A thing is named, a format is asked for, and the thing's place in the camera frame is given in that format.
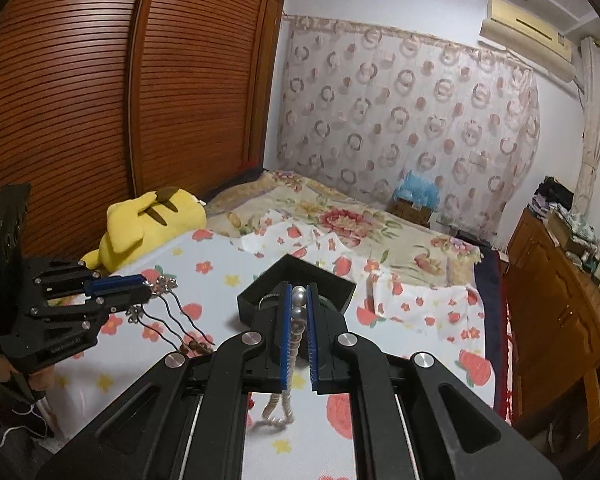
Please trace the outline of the person's left hand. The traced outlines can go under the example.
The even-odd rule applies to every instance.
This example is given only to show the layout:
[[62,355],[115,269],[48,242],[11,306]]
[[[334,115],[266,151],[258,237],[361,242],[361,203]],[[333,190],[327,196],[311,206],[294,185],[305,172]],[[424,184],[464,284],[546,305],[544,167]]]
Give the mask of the person's left hand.
[[[9,363],[4,356],[0,356],[0,382],[9,382],[18,370]],[[44,392],[50,390],[55,383],[55,367],[49,366],[35,373],[26,374],[27,383],[34,391]]]

